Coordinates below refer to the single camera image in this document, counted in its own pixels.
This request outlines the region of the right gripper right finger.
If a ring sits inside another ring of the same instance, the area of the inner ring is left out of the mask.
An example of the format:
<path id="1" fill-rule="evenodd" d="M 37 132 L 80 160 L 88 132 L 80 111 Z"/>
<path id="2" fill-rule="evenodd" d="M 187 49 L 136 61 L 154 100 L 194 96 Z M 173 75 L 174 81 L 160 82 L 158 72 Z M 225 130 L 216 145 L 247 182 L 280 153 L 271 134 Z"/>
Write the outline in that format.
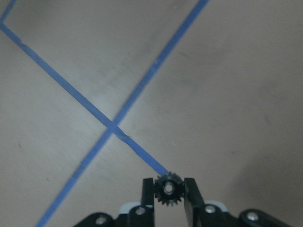
<path id="1" fill-rule="evenodd" d="M 201 227 L 204 200 L 194 178 L 184 178 L 184 208 L 189 227 Z"/>

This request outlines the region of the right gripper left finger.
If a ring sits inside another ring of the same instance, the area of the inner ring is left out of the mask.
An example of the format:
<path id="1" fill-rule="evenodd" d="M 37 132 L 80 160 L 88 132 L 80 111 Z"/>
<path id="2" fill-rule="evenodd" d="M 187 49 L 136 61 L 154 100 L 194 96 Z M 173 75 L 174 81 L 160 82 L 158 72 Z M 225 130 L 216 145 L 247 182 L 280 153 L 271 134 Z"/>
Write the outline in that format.
<path id="1" fill-rule="evenodd" d="M 144 227 L 154 227 L 154 183 L 152 178 L 144 178 L 142 186 L 141 207 L 144 208 Z"/>

